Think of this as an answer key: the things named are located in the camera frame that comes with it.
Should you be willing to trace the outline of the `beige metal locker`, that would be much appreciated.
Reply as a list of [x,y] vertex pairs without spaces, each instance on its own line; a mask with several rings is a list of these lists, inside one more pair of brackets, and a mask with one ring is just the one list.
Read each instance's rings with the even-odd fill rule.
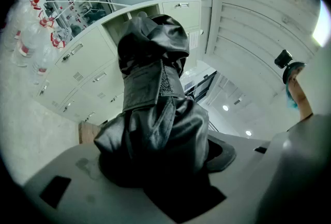
[[[34,99],[76,123],[100,125],[117,116],[124,92],[117,61],[119,35],[122,25],[140,12],[167,14],[187,34],[201,29],[201,0],[153,0],[125,7],[73,38],[46,71],[33,92]],[[190,50],[185,71],[197,65],[197,49]]]

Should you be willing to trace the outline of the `black umbrella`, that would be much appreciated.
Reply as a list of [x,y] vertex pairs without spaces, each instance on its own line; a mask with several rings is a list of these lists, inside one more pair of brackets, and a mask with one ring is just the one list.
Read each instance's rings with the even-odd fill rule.
[[117,46],[122,112],[95,138],[105,176],[140,187],[174,221],[193,219],[225,196],[210,184],[208,114],[180,83],[187,34],[166,14],[125,22]]

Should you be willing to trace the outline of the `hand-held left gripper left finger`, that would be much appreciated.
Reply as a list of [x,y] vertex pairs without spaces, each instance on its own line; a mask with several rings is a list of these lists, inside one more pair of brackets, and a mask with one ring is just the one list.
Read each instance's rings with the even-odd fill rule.
[[65,150],[25,183],[25,194],[55,224],[175,224],[141,188],[109,181],[99,154],[92,143]]

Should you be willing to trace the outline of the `white paper notice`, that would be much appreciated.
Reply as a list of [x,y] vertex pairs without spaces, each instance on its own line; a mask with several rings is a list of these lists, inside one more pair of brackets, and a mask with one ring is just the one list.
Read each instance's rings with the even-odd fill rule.
[[200,31],[191,31],[188,33],[189,50],[195,49],[199,45]]

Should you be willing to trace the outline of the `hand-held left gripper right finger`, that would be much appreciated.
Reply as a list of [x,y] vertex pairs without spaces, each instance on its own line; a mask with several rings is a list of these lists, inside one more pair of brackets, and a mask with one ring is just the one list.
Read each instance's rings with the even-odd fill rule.
[[271,141],[249,139],[211,131],[213,139],[230,144],[236,151],[233,162],[209,179],[225,200],[185,224],[279,224],[281,210],[264,196],[276,174],[288,139],[287,132]]

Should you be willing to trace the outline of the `person's grey shirt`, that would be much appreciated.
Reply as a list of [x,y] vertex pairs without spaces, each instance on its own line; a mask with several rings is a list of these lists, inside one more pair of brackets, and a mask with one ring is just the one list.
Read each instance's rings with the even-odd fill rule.
[[331,115],[313,115],[289,129],[284,144],[285,173],[296,191],[331,170]]

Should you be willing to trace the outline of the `brown wooden platform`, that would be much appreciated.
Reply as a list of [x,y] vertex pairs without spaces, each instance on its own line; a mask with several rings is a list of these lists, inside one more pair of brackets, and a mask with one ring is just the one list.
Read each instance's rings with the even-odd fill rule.
[[101,127],[88,122],[78,124],[79,144],[93,143]]

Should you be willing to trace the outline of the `thin white rod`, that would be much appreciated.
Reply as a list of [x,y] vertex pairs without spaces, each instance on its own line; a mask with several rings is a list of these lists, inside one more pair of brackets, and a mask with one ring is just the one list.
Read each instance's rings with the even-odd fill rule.
[[112,6],[120,6],[120,7],[129,7],[131,5],[120,4],[120,3],[113,3],[113,2],[104,2],[104,1],[91,1],[91,0],[72,0],[72,1],[45,1],[46,3],[68,3],[73,5],[74,3],[100,3],[100,4],[107,4]]

